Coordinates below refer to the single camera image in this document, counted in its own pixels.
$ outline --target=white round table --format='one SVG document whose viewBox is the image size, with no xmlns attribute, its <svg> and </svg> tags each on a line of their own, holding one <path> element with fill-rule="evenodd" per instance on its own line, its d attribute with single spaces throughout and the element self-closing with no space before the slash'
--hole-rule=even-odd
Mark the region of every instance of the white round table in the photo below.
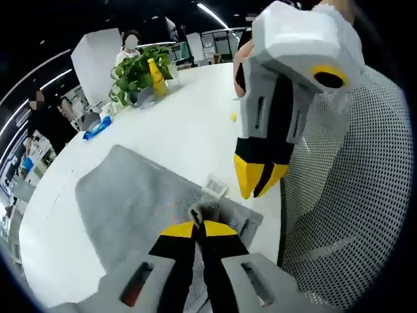
<svg viewBox="0 0 417 313">
<path fill-rule="evenodd" d="M 97 167 L 114 145 L 125 146 L 203 185 L 209 174 L 227 183 L 227 197 L 261 213 L 250 252 L 276 262 L 280 242 L 281 194 L 277 184 L 262 198 L 244 200 L 233 163 L 238 112 L 232 64 L 179 72 L 184 87 L 157 105 L 123 110 L 97 137 L 79 133 L 39 182 L 20 226 L 20 251 L 27 281 L 46 307 L 79 302 L 105 275 L 85 231 L 75 197 L 76 183 Z"/>
</svg>

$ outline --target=white label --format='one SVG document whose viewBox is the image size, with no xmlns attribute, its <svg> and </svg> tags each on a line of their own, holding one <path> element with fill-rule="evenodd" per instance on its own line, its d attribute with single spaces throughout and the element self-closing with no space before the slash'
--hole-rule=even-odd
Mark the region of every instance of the white label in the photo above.
<svg viewBox="0 0 417 313">
<path fill-rule="evenodd" d="M 216 198 L 220 198 L 227 190 L 227 185 L 215 180 L 211 175 L 209 175 L 205 186 L 201 189 Z"/>
</svg>

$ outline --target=green plant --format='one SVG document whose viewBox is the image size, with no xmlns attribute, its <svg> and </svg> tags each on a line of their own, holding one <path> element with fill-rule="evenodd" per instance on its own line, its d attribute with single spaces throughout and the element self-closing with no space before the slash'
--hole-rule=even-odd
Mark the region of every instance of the green plant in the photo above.
<svg viewBox="0 0 417 313">
<path fill-rule="evenodd" d="M 164 47 L 144 48 L 142 54 L 137 57 L 127 57 L 111 71 L 111 78 L 115 80 L 111 86 L 109 97 L 112 101 L 120 102 L 124 106 L 128 103 L 126 95 L 139 92 L 152 86 L 152 78 L 149 72 L 148 59 L 153 58 L 155 64 L 165 80 L 172 80 L 168 66 L 168 49 Z"/>
</svg>

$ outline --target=grey towel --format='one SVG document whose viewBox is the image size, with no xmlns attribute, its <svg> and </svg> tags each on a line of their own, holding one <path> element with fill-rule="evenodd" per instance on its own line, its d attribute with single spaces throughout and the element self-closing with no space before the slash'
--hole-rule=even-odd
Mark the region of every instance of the grey towel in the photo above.
<svg viewBox="0 0 417 313">
<path fill-rule="evenodd" d="M 190 220 L 188 209 L 211 196 L 201 187 L 137 153 L 114 146 L 109 155 L 76 186 L 76 198 L 85 229 L 106 270 L 129 254 L 147 254 L 159 233 Z M 262 215 L 220 198 L 220 222 L 230 225 L 249 246 Z M 203 263 L 195 253 L 193 284 L 185 312 L 197 312 L 207 300 Z"/>
</svg>

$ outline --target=yellow bottle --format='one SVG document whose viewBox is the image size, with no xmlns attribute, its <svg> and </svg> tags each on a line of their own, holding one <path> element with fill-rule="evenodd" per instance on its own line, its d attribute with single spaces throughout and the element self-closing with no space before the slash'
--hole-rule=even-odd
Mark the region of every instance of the yellow bottle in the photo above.
<svg viewBox="0 0 417 313">
<path fill-rule="evenodd" d="M 165 84 L 164 77 L 162 73 L 159 71 L 158 67 L 155 64 L 155 60 L 153 58 L 148 59 L 149 70 L 151 72 L 153 87 L 155 90 L 155 95 L 157 97 L 163 97 L 168 93 L 167 85 Z"/>
</svg>

